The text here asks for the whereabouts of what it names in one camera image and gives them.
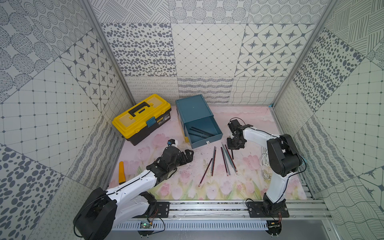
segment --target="blue storage box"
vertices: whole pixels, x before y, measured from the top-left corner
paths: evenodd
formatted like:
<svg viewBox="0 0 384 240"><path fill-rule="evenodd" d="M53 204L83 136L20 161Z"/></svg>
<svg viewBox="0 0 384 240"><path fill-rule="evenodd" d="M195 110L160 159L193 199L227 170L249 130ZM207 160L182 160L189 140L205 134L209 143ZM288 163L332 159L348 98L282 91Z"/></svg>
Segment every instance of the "blue storage box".
<svg viewBox="0 0 384 240"><path fill-rule="evenodd" d="M207 142L214 142L222 138L223 133L218 127L213 113L201 94L176 100L176 110L184 131L184 136L188 138L192 148L197 148L207 144ZM191 127L211 133L214 136L208 137L204 134L191 131ZM207 138L204 139L202 137L190 135L189 133L205 136Z"/></svg>

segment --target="white cable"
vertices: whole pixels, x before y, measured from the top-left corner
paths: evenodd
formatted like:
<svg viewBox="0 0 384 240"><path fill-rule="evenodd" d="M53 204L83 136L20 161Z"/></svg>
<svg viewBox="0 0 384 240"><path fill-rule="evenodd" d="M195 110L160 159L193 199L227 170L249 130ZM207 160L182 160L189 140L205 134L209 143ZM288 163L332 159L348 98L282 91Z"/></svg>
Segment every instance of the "white cable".
<svg viewBox="0 0 384 240"><path fill-rule="evenodd" d="M260 161L260 166L263 178L266 180L271 179L272 173L270 173L271 167L269 165L268 149L265 147L262 147L262 158Z"/></svg>

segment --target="yellow toolbox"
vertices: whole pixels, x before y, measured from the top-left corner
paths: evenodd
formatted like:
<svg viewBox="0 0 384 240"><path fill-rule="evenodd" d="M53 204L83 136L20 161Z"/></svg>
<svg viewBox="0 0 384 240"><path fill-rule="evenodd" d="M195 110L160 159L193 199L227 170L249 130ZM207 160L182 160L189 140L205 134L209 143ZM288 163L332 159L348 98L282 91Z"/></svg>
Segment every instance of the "yellow toolbox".
<svg viewBox="0 0 384 240"><path fill-rule="evenodd" d="M113 119L112 124L134 146L170 119L170 104L153 94Z"/></svg>

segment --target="toolbox latch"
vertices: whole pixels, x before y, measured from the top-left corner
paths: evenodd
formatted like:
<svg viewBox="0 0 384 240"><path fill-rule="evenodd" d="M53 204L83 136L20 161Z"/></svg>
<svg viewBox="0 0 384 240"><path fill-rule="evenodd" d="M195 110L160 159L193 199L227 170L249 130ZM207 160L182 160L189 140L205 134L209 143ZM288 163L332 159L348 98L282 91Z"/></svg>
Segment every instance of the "toolbox latch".
<svg viewBox="0 0 384 240"><path fill-rule="evenodd" d="M155 117L151 117L148 121L147 121L147 126L150 127L152 126L153 124L156 123L156 118Z"/></svg>

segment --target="yellow toolbox lid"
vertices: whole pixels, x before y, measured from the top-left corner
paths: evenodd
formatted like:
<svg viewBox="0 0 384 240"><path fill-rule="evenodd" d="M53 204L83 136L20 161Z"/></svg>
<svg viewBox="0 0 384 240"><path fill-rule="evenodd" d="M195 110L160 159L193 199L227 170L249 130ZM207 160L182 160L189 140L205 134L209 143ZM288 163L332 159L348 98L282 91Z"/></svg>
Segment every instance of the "yellow toolbox lid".
<svg viewBox="0 0 384 240"><path fill-rule="evenodd" d="M112 124L125 137L130 138L140 132L152 117L158 118L170 109L170 104L159 95L153 94L119 116Z"/></svg>

